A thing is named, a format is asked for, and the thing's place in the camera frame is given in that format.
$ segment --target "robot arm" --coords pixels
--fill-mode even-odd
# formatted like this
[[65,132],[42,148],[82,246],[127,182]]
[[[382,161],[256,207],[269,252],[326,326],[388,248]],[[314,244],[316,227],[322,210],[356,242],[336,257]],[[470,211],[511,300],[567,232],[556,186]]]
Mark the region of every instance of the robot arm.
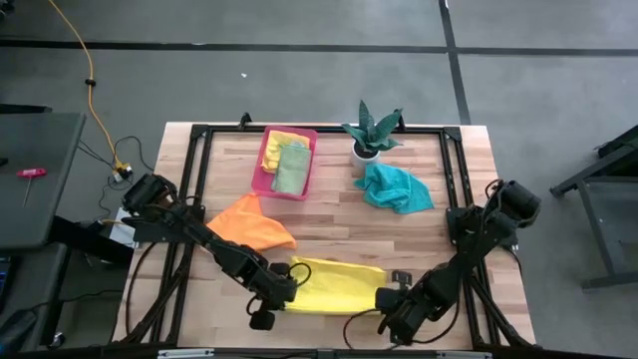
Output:
[[177,197],[175,185],[164,177],[145,175],[125,194],[123,205],[129,213],[137,214],[123,219],[126,224],[150,224],[156,228],[154,233],[161,233],[167,240],[194,241],[212,254],[225,274],[254,292],[262,306],[257,317],[253,315],[256,321],[251,320],[253,329],[269,330],[274,315],[268,310],[283,309],[284,302],[295,299],[297,282],[288,273],[288,264],[268,263],[249,246],[221,238],[192,214],[185,201]]
[[451,208],[448,224],[458,253],[425,273],[410,289],[377,289],[376,307],[385,314],[379,334],[388,327],[392,342],[412,344],[426,319],[439,320],[457,302],[462,278],[517,228],[531,225],[539,207],[540,199],[522,185],[500,180],[485,208]]

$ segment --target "towel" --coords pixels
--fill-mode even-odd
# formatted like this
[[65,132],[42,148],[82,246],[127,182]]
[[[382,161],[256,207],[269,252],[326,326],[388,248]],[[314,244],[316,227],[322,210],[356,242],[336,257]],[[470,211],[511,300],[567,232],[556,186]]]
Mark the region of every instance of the towel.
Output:
[[298,282],[312,275],[299,286],[292,303],[286,303],[286,311],[307,314],[354,314],[375,307],[377,288],[386,285],[386,271],[372,266],[342,263],[324,259],[293,256],[290,270]]
[[407,214],[433,208],[425,184],[411,174],[392,166],[369,164],[362,179],[355,186],[366,193],[363,200],[381,207],[392,208],[398,214]]
[[310,150],[298,146],[281,148],[281,160],[272,181],[274,191],[296,194],[303,193],[310,170]]
[[278,245],[292,249],[297,247],[295,238],[280,222],[261,213],[259,197],[255,193],[240,198],[207,226],[221,238],[246,244],[255,250]]
[[301,146],[310,149],[310,139],[305,136],[290,134],[281,131],[271,131],[268,133],[268,142],[266,150],[263,153],[261,167],[264,171],[274,174],[279,167],[279,159],[281,158],[281,148],[289,145]]

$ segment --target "orange cable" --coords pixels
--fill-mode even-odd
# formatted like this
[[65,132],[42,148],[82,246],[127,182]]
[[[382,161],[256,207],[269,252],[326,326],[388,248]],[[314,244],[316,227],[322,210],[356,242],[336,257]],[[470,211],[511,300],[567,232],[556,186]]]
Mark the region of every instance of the orange cable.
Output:
[[[82,45],[82,49],[84,49],[84,53],[87,55],[87,59],[89,60],[89,80],[95,81],[93,78],[93,73],[94,73],[93,59],[91,58],[91,54],[89,53],[87,46],[84,44],[84,41],[82,41],[82,37],[80,36],[76,28],[73,26],[73,24],[71,24],[71,21],[67,19],[67,17],[64,15],[62,10],[60,10],[60,8],[56,5],[56,3],[53,2],[53,0],[49,0],[49,3],[51,4],[51,6],[53,6],[56,9],[60,17],[62,17],[62,20],[64,20],[64,22],[66,22],[67,25],[69,25],[69,28],[71,29],[71,31],[73,31],[73,33],[76,35],[76,38],[78,38],[78,41],[80,42],[80,45]],[[93,115],[93,118],[96,119],[96,122],[102,129],[102,132],[107,137],[107,141],[109,142],[109,147],[111,148],[111,152],[113,153],[113,157],[115,158],[115,161],[116,161],[116,169],[123,168],[124,165],[120,162],[120,159],[118,158],[118,154],[116,153],[116,149],[113,146],[113,142],[111,141],[111,135],[109,135],[109,132],[104,127],[104,124],[102,124],[102,121],[100,120],[100,117],[96,113],[96,110],[93,108],[93,85],[89,85],[89,110],[91,111],[91,115]]]

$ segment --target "black floor stripe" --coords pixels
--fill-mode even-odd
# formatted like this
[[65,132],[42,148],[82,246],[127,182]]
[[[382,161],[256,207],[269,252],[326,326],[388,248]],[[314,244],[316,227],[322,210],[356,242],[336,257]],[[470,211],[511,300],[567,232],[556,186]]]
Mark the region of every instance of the black floor stripe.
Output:
[[450,19],[450,9],[446,0],[439,0],[439,9],[441,10],[441,20],[443,22],[443,31],[446,36],[446,45],[448,45],[448,60],[450,60],[450,72],[452,73],[452,84],[455,89],[455,97],[457,98],[457,108],[459,110],[459,120],[461,125],[471,125],[470,109],[466,99],[466,89],[463,86],[463,77],[461,75],[461,65],[459,64],[459,55],[456,52],[457,42],[455,41],[455,33],[452,29],[452,20]]
[[[197,44],[146,43],[122,41],[85,42],[91,50],[138,51],[256,51],[256,52],[317,52],[317,53],[393,53],[445,54],[445,46],[384,46],[384,45],[279,45],[279,44]],[[0,47],[35,49],[82,49],[75,41],[0,39]]]
[[[345,52],[446,54],[448,46],[392,46],[392,45],[286,45],[286,44],[207,44],[207,43],[149,43],[127,41],[90,41],[93,50],[138,51],[261,51],[261,52]],[[16,40],[0,38],[0,47],[33,49],[82,49],[75,41]],[[450,47],[460,55],[498,56],[582,56],[582,57],[638,57],[638,49],[552,49],[552,48],[496,48]]]
[[499,56],[638,56],[638,49],[534,49],[459,47],[457,48],[457,52],[463,55]]

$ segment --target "concrete floor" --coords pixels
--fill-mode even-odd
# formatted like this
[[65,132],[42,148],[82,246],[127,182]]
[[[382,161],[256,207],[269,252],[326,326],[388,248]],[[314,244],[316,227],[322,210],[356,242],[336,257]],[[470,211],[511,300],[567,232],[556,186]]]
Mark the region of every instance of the concrete floor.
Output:
[[[457,45],[503,48],[638,48],[631,0],[449,0]],[[436,0],[60,0],[87,40],[245,44],[445,46]],[[19,1],[0,38],[73,40],[42,0]],[[87,112],[81,51],[0,48],[0,103]],[[353,121],[365,99],[375,113],[404,108],[409,123],[460,123],[446,54],[295,52],[92,52],[96,108],[115,139],[135,135],[147,162],[168,121]],[[638,286],[584,294],[603,274],[580,199],[548,188],[594,161],[592,149],[636,125],[638,57],[460,56],[472,124],[487,125],[499,174],[543,199],[519,234],[523,280],[540,345],[635,356]],[[108,148],[88,121],[85,142]],[[143,171],[136,144],[122,158]],[[59,213],[90,219],[109,169],[78,153]],[[90,182],[91,185],[80,185]],[[117,208],[121,193],[104,204]],[[74,259],[65,291],[90,282],[122,287],[121,269],[86,270]],[[104,342],[118,298],[78,303],[64,323],[70,346]]]

